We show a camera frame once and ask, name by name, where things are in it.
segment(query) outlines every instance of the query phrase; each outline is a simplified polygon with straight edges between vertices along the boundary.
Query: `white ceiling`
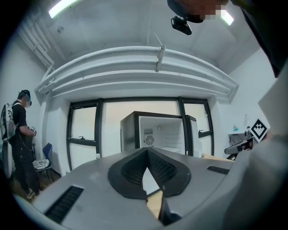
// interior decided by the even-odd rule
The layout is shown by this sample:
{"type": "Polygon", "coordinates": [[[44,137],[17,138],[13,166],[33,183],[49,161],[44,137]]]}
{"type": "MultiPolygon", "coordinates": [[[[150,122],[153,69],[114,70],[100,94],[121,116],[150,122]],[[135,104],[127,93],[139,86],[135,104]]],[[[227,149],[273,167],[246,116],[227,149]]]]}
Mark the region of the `white ceiling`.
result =
{"type": "Polygon", "coordinates": [[[201,58],[230,73],[259,49],[241,10],[229,3],[234,17],[228,26],[220,17],[195,24],[192,35],[171,27],[175,13],[166,0],[78,0],[51,19],[48,11],[59,0],[42,0],[40,17],[63,57],[53,47],[48,54],[55,68],[97,50],[127,46],[160,46],[201,58]]]}

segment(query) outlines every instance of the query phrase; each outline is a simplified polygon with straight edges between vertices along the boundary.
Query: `mini fridge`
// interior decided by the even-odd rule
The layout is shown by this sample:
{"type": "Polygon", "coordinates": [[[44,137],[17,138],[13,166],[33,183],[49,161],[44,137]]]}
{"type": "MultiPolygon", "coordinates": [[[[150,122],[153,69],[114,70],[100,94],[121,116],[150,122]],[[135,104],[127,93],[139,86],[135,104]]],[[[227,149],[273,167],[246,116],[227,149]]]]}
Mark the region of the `mini fridge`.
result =
{"type": "MultiPolygon", "coordinates": [[[[175,154],[201,157],[197,121],[191,116],[134,111],[121,121],[121,151],[143,147],[161,148],[175,154]]],[[[159,190],[150,171],[143,176],[147,194],[159,190]]]]}

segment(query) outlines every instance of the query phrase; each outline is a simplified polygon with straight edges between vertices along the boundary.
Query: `black and white square marker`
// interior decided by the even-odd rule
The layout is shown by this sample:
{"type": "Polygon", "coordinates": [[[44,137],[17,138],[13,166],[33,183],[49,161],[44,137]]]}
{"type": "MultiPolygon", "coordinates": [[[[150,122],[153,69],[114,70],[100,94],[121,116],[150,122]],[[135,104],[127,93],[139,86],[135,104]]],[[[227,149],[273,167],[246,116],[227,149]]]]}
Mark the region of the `black and white square marker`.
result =
{"type": "Polygon", "coordinates": [[[250,128],[250,132],[253,134],[254,138],[260,142],[263,137],[268,132],[267,127],[263,124],[263,122],[258,118],[254,125],[250,128]]]}

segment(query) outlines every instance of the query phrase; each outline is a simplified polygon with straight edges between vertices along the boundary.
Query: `fluorescent light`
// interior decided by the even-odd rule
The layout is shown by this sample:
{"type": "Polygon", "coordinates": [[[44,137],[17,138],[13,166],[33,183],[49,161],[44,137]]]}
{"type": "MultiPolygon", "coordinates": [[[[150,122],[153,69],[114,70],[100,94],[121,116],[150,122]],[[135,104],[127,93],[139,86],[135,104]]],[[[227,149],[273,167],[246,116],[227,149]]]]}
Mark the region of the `fluorescent light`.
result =
{"type": "Polygon", "coordinates": [[[221,18],[230,26],[234,21],[234,18],[224,9],[221,10],[221,18]]]}
{"type": "Polygon", "coordinates": [[[59,1],[55,6],[52,7],[51,10],[49,10],[49,14],[52,18],[54,18],[61,10],[65,9],[69,5],[71,5],[73,2],[76,2],[77,0],[61,0],[59,1]]]}

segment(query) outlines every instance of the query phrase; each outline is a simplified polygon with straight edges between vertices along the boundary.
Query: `backpack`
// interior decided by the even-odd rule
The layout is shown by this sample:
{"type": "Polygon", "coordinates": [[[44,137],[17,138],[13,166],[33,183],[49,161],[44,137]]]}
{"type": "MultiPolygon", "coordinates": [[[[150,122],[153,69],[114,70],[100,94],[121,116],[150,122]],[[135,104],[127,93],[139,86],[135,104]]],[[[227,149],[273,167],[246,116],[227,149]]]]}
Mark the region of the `backpack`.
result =
{"type": "Polygon", "coordinates": [[[15,131],[18,124],[15,124],[13,121],[13,106],[21,105],[21,103],[17,102],[14,105],[5,104],[3,106],[1,112],[1,120],[0,120],[0,129],[1,129],[1,138],[2,140],[9,140],[11,137],[15,135],[15,131]]]}

